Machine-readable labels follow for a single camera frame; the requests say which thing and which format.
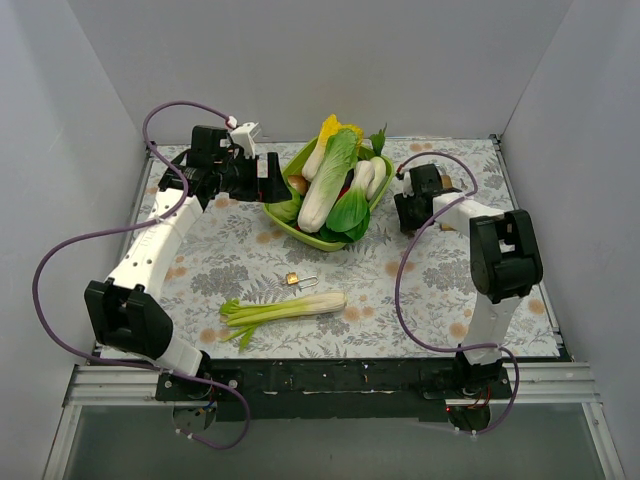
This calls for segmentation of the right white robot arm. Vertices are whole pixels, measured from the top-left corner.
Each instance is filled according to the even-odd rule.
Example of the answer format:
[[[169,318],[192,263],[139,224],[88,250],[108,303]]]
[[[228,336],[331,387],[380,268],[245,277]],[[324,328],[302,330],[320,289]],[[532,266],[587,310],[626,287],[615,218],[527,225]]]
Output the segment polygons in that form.
[[[488,207],[460,190],[447,188],[433,164],[396,172],[403,191],[394,202],[403,233],[418,234],[431,225],[446,226],[469,240],[469,269],[476,301],[466,336],[450,365],[424,377],[428,392],[457,391],[475,397],[501,379],[509,325],[522,299],[543,277],[531,217],[524,210]]]

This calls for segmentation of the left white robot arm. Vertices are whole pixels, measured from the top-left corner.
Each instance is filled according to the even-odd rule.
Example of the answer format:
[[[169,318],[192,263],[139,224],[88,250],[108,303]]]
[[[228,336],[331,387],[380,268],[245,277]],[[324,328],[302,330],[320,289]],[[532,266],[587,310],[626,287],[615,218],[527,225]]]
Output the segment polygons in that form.
[[[106,280],[91,282],[84,293],[100,344],[180,372],[178,387],[193,400],[211,392],[213,377],[200,367],[202,352],[179,337],[158,301],[180,245],[218,194],[243,202],[291,199],[277,153],[255,151],[258,130],[255,122],[231,131],[194,127],[189,149],[161,177],[149,226],[140,230]]]

